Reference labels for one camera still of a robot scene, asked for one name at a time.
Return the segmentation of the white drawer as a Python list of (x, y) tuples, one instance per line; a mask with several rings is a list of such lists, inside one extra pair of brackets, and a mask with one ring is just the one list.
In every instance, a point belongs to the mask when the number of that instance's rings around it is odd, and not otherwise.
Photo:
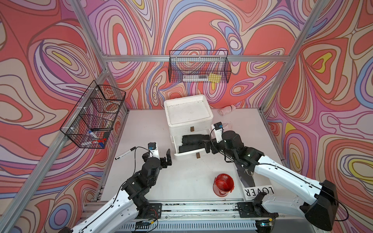
[(173, 136), (173, 144), (176, 160), (201, 158), (212, 152), (211, 136), (207, 134)]

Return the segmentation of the black umbrella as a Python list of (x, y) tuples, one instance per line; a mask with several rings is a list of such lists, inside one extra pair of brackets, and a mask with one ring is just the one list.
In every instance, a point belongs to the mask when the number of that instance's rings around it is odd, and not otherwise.
[(200, 150), (200, 149), (205, 150), (203, 143), (182, 145), (182, 146), (179, 146), (179, 153), (185, 153), (185, 152)]
[(183, 145), (200, 144), (206, 141), (210, 141), (209, 135), (194, 134), (194, 135), (185, 135), (182, 137)]

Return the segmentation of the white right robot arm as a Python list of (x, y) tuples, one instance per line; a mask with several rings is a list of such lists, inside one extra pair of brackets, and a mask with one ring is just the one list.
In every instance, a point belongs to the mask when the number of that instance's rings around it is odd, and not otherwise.
[(227, 162), (267, 177), (295, 195), (293, 198), (277, 197), (261, 191), (252, 201), (237, 204), (241, 217), (276, 218), (279, 214), (287, 214), (303, 217), (316, 228), (331, 231), (339, 221), (338, 208), (346, 209), (339, 201), (334, 183), (320, 182), (292, 171), (260, 150), (245, 146), (234, 131), (221, 132), (216, 138), (204, 136), (203, 144), (206, 152), (220, 153)]

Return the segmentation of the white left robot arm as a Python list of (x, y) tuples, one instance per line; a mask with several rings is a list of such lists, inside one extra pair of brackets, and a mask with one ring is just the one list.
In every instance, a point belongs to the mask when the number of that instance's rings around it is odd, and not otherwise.
[(159, 172), (172, 165), (171, 150), (163, 158), (146, 159), (140, 171), (127, 179), (113, 199), (89, 218), (74, 226), (64, 227), (61, 233), (114, 233), (123, 224), (135, 219), (139, 212), (149, 208), (145, 195), (155, 186)]

